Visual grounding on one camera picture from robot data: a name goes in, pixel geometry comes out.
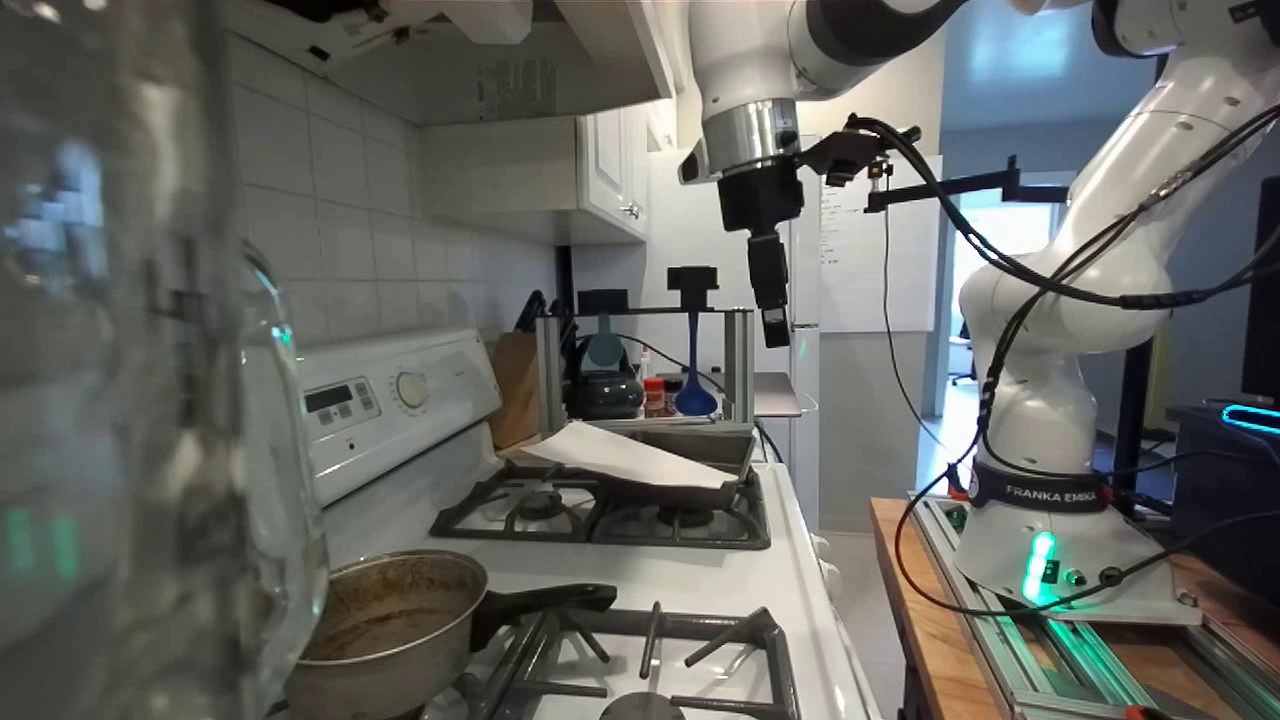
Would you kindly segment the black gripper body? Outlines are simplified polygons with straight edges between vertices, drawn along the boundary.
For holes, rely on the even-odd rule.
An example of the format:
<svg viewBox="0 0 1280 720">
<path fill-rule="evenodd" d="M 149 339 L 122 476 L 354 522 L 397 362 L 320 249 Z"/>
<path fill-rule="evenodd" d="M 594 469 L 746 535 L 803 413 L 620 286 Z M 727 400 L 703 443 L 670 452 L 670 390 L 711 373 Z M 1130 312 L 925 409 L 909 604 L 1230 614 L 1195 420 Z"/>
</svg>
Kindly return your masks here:
<svg viewBox="0 0 1280 720">
<path fill-rule="evenodd" d="M 715 182 L 720 217 L 727 233 L 752 241 L 752 265 L 771 276 L 784 272 L 780 223 L 803 210 L 803 188 L 793 170 L 752 170 Z"/>
</svg>

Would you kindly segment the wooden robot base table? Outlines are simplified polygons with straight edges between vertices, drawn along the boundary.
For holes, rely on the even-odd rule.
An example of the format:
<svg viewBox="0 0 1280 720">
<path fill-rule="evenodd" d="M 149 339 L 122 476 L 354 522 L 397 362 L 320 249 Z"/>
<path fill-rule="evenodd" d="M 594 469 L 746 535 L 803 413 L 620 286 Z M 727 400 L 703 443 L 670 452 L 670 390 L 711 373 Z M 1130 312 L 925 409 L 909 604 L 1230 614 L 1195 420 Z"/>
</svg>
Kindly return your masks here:
<svg viewBox="0 0 1280 720">
<path fill-rule="evenodd" d="M 869 506 L 893 624 L 904 646 L 904 720 L 1280 720 L 1280 648 L 1269 604 L 1173 560 L 1195 627 L 967 619 L 992 610 L 952 567 L 940 508 Z"/>
</svg>

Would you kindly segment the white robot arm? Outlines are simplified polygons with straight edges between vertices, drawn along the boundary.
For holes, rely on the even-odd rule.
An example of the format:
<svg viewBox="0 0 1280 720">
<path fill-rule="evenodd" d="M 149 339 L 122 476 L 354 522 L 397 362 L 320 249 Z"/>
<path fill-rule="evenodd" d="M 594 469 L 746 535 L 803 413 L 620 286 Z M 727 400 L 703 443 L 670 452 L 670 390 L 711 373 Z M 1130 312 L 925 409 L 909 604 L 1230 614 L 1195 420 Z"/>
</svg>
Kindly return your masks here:
<svg viewBox="0 0 1280 720">
<path fill-rule="evenodd" d="M 799 110 L 869 80 L 934 40 L 967 0 L 688 0 L 700 93 L 694 182 L 750 241 L 763 339 L 787 339 L 780 228 L 803 210 L 803 172 L 843 182 L 866 145 L 904 138 L 873 118 L 820 145 Z M 1060 0 L 1018 0 L 1028 14 Z M 1002 617 L 1189 624 L 1167 554 L 1135 531 L 1093 472 L 1097 398 L 1082 366 L 1157 338 L 1189 295 L 1167 276 L 1184 219 L 1275 125 L 1275 0 L 1086 0 L 1097 44 L 1157 57 L 1163 74 L 1067 188 L 1040 254 L 972 272 L 962 307 L 986 400 L 956 572 Z"/>
</svg>

